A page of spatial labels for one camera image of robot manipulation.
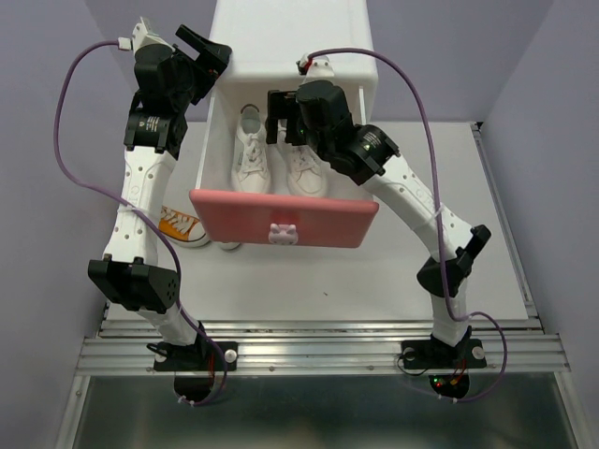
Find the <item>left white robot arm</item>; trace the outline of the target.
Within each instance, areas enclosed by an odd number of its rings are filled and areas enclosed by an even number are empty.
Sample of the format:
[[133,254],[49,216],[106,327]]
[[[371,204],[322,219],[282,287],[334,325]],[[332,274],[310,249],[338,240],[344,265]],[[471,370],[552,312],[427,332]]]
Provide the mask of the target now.
[[182,25],[176,35],[198,52],[170,45],[146,19],[131,37],[134,94],[124,135],[125,174],[115,225],[88,276],[107,299],[149,322],[162,336],[149,348],[158,370],[200,369],[216,358],[203,325],[184,310],[180,268],[158,265],[160,213],[187,131],[185,113],[212,89],[232,50]]

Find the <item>pink drawer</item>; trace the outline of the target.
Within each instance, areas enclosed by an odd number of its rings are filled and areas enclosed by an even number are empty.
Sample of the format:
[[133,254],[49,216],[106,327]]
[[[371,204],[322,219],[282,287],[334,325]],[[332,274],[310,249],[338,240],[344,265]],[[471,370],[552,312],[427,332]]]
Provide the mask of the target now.
[[212,93],[197,182],[189,193],[199,220],[213,241],[357,248],[379,211],[373,197],[329,165],[317,163],[324,191],[306,196],[291,183],[297,148],[278,137],[258,148],[265,176],[239,174],[238,124],[243,108],[257,108],[264,123],[268,85],[223,83]]

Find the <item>white sneaker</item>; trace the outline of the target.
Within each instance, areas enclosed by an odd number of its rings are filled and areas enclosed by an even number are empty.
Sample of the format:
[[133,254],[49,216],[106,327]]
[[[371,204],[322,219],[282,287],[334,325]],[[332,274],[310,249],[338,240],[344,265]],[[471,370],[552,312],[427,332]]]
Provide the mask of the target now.
[[266,194],[270,190],[266,129],[253,104],[241,109],[237,122],[231,182],[234,190],[241,193]]
[[289,192],[295,196],[324,197],[328,180],[321,161],[308,146],[285,144],[283,156]]

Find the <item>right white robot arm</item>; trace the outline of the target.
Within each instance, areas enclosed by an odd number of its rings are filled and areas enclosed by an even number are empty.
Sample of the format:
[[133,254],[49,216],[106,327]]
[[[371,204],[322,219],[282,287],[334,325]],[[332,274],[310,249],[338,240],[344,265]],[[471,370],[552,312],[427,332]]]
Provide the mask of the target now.
[[328,80],[268,91],[266,131],[269,144],[283,137],[289,145],[315,151],[392,210],[427,250],[416,279],[431,299],[432,331],[425,340],[402,343],[403,368],[485,368],[485,352],[472,337],[465,305],[467,279],[490,230],[468,224],[442,205],[438,189],[426,186],[384,130],[354,122],[343,89]]

